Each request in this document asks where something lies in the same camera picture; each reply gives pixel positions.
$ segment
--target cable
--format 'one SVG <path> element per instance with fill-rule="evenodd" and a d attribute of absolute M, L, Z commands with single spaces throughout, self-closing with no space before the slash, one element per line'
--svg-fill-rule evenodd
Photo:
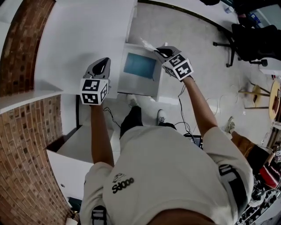
<path fill-rule="evenodd" d="M 105 108 L 103 109 L 103 111 L 104 111 L 104 112 L 109 112 L 110 115 L 111 115 L 112 121 L 113 121 L 114 123 L 116 123 L 116 124 L 118 125 L 118 127 L 120 127 L 120 125 L 114 120 L 114 117 L 113 117 L 113 114 L 112 114 L 110 108 L 105 107 Z"/>
<path fill-rule="evenodd" d="M 187 135 L 187 134 L 189 134 L 189 135 L 192 137 L 193 142 L 195 143 L 194 136 L 193 136 L 193 134 L 190 132 L 190 126 L 189 126 L 189 124 L 188 124 L 187 122 L 185 122 L 184 112 L 183 112 L 183 105 L 181 104 L 181 100 L 180 100 L 180 96 L 184 93 L 184 90 L 185 90 L 185 85 L 183 85 L 183 87 L 182 87 L 182 89 L 181 89 L 181 92 L 180 92 L 180 94 L 178 95 L 179 102 L 180 102 L 180 114 L 181 114 L 181 118 L 183 119 L 183 121 L 182 121 L 182 122 L 176 123 L 174 126 L 176 126 L 176 125 L 179 124 L 179 123 L 184 123 L 184 128 L 185 128 L 185 130 L 186 130 L 186 132 L 187 132 L 186 134 L 184 134 L 184 136 Z"/>

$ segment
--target chair wheel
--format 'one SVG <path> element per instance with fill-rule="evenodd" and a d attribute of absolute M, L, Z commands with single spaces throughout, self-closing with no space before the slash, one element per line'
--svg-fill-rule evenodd
<path fill-rule="evenodd" d="M 264 67 L 268 66 L 268 62 L 266 59 L 262 59 L 261 62 Z"/>

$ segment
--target black strap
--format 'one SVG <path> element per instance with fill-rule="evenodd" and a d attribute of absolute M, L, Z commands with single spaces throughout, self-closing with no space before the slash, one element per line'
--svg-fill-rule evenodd
<path fill-rule="evenodd" d="M 93 225 L 107 225 L 105 207 L 97 206 L 93 209 L 92 222 L 93 222 Z"/>
<path fill-rule="evenodd" d="M 231 165 L 221 165 L 219 171 L 230 202 L 235 201 L 237 205 L 237 217 L 239 218 L 248 204 L 244 183 L 239 173 Z"/>

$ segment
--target white table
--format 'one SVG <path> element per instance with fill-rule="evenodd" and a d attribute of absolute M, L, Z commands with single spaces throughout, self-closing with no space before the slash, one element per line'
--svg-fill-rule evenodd
<path fill-rule="evenodd" d="M 135 0 L 58 1 L 45 26 L 35 68 L 35 89 L 79 94 L 80 80 L 94 61 L 111 59 L 111 90 L 116 98 L 122 52 Z"/>
<path fill-rule="evenodd" d="M 238 23 L 237 14 L 235 12 L 227 14 L 224 9 L 228 7 L 225 3 L 220 1 L 216 5 L 207 6 L 199 0 L 155 0 L 166 4 L 174 5 L 198 15 L 201 15 L 216 24 L 232 31 L 231 25 Z"/>

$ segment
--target white t-shirt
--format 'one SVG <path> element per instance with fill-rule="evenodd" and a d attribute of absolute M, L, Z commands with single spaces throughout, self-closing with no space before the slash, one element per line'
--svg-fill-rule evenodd
<path fill-rule="evenodd" d="M 218 225 L 236 222 L 218 166 L 239 170 L 248 202 L 252 169 L 217 127 L 203 138 L 204 151 L 170 127 L 134 127 L 120 140 L 121 155 L 112 168 L 96 163 L 86 175 L 80 220 L 91 225 L 92 210 L 104 205 L 108 224 L 146 225 L 167 209 L 201 213 Z"/>

